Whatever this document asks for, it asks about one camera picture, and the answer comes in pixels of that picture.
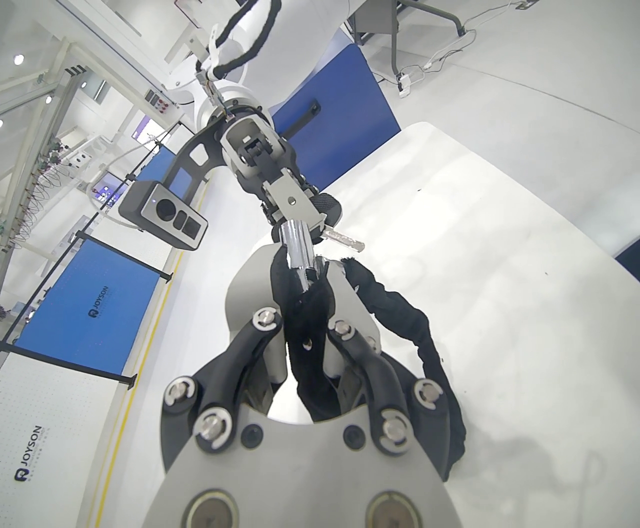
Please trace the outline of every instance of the black cable sleeve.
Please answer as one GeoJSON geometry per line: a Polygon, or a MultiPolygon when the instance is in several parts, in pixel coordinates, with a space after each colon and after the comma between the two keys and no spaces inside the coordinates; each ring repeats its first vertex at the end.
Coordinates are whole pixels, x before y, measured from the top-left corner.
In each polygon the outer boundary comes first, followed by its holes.
{"type": "Polygon", "coordinates": [[[253,45],[249,48],[249,50],[246,53],[240,55],[240,57],[238,57],[237,59],[233,59],[232,61],[229,61],[227,64],[218,65],[215,68],[213,68],[214,76],[216,76],[218,79],[223,79],[224,76],[227,75],[229,72],[235,70],[236,68],[239,68],[240,66],[245,65],[251,59],[255,58],[256,55],[258,55],[258,53],[262,49],[262,46],[264,46],[264,43],[267,42],[267,37],[269,36],[271,30],[273,29],[273,26],[276,22],[276,16],[280,12],[281,8],[282,8],[281,0],[271,0],[271,8],[269,9],[269,15],[267,16],[267,21],[265,22],[264,27],[260,32],[260,35],[258,35],[258,38],[255,40],[253,45]]]}
{"type": "Polygon", "coordinates": [[[219,48],[225,43],[225,40],[229,38],[231,31],[238,25],[238,22],[242,20],[242,18],[258,3],[258,0],[248,0],[247,3],[242,5],[238,11],[236,11],[225,26],[225,29],[222,30],[222,33],[218,35],[216,39],[216,48],[219,48]]]}

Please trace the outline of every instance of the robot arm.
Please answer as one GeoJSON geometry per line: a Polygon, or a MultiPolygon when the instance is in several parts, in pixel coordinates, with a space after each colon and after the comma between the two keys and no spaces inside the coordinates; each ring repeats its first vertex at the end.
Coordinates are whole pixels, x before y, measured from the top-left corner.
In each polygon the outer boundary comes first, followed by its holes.
{"type": "MultiPolygon", "coordinates": [[[[378,327],[342,264],[314,254],[322,238],[364,246],[333,231],[340,204],[305,180],[263,106],[280,102],[303,80],[335,28],[362,1],[282,0],[264,47],[242,67],[241,84],[209,76],[220,71],[224,43],[210,64],[201,61],[202,127],[176,156],[165,183],[184,169],[198,184],[215,166],[227,165],[261,201],[274,243],[257,250],[228,289],[227,350],[165,390],[167,475],[145,527],[461,527],[441,478],[449,448],[446,396],[440,389],[440,397],[429,397],[437,384],[418,380],[382,352],[378,327]],[[311,19],[310,27],[322,23],[308,41],[279,35],[292,20],[311,19]],[[288,61],[298,56],[303,65],[291,68],[288,61]],[[272,57],[282,72],[293,73],[267,72],[272,57]],[[191,158],[200,145],[208,156],[203,165],[191,158]],[[266,417],[287,377],[287,350],[303,361],[321,358],[316,373],[337,396],[339,415],[311,426],[266,417]]],[[[226,42],[241,53],[250,49],[260,33],[250,29],[263,28],[269,6],[279,2],[249,0],[255,12],[228,32],[226,42]]],[[[120,214],[174,247],[193,250],[206,221],[189,202],[171,196],[162,182],[135,182],[120,214]],[[166,201],[172,208],[161,210],[166,201]],[[188,220],[177,222],[180,213],[188,220]],[[185,230],[194,221],[202,225],[191,230],[192,243],[185,230]]]]}

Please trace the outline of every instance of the silver bolt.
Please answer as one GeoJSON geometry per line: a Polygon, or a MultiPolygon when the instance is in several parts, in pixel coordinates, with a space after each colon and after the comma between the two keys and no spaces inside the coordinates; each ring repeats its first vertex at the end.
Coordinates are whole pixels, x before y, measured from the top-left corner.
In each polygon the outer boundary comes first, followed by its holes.
{"type": "Polygon", "coordinates": [[[335,333],[338,335],[347,335],[351,331],[351,325],[346,321],[335,322],[335,333]]]}
{"type": "Polygon", "coordinates": [[[169,396],[173,398],[173,401],[180,401],[187,394],[187,384],[183,381],[174,383],[169,388],[169,396]]]}
{"type": "Polygon", "coordinates": [[[252,317],[253,326],[261,332],[270,332],[276,326],[276,309],[264,307],[256,310],[252,317]]]}
{"type": "Polygon", "coordinates": [[[164,402],[171,407],[176,403],[192,397],[196,392],[195,382],[188,376],[173,380],[164,391],[164,402]]]}
{"type": "Polygon", "coordinates": [[[200,436],[209,442],[213,442],[225,432],[225,423],[216,415],[207,416],[202,421],[200,436]]]}
{"type": "Polygon", "coordinates": [[[367,336],[367,344],[371,347],[374,352],[378,351],[378,343],[371,336],[367,336]]]}
{"type": "Polygon", "coordinates": [[[413,386],[413,394],[420,404],[432,411],[435,411],[435,402],[443,394],[442,387],[433,380],[418,380],[413,386]]]}
{"type": "Polygon", "coordinates": [[[380,445],[392,454],[402,454],[409,450],[413,442],[413,427],[409,418],[397,409],[385,409],[381,412],[382,436],[380,445]]]}
{"type": "Polygon", "coordinates": [[[267,326],[271,324],[275,320],[275,318],[276,317],[273,315],[273,312],[270,312],[269,310],[263,310],[258,314],[258,324],[260,324],[261,326],[267,326]]]}
{"type": "Polygon", "coordinates": [[[404,422],[398,418],[386,420],[382,424],[382,432],[384,432],[385,436],[394,444],[401,444],[406,440],[406,428],[404,426],[404,422]]]}

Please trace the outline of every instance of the blue panel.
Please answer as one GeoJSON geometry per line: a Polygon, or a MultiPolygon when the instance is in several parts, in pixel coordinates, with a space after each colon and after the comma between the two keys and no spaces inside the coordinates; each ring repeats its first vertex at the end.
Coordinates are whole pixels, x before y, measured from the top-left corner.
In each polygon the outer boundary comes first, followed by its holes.
{"type": "Polygon", "coordinates": [[[282,134],[314,100],[320,113],[292,139],[298,166],[320,189],[395,136],[400,127],[358,46],[344,48],[274,115],[282,134]]]}
{"type": "MultiPolygon", "coordinates": [[[[160,151],[142,168],[137,179],[161,182],[174,157],[175,154],[171,152],[171,150],[166,147],[160,147],[160,151]]],[[[189,173],[184,169],[180,169],[169,186],[169,190],[178,198],[182,199],[187,193],[190,183],[191,176],[189,173]]]]}
{"type": "Polygon", "coordinates": [[[631,275],[640,280],[640,240],[631,244],[620,253],[616,260],[622,264],[631,275]]]}
{"type": "Polygon", "coordinates": [[[155,272],[87,240],[17,344],[120,374],[157,280],[155,272]]]}

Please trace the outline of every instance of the gray metal plate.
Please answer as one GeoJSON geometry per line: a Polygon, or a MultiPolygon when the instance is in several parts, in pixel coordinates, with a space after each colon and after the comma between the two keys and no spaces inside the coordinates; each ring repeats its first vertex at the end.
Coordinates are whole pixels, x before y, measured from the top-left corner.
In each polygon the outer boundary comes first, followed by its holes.
{"type": "Polygon", "coordinates": [[[186,508],[206,490],[223,490],[232,497],[238,526],[243,528],[363,527],[368,505],[387,491],[410,499],[423,528],[462,526],[417,442],[400,457],[385,456],[375,448],[365,406],[335,420],[292,425],[242,405],[238,434],[227,451],[205,454],[193,438],[187,443],[158,491],[144,527],[182,527],[186,508]],[[240,442],[248,424],[264,430],[264,439],[254,450],[240,442]],[[351,451],[342,439],[350,424],[359,425],[366,434],[360,451],[351,451]]]}

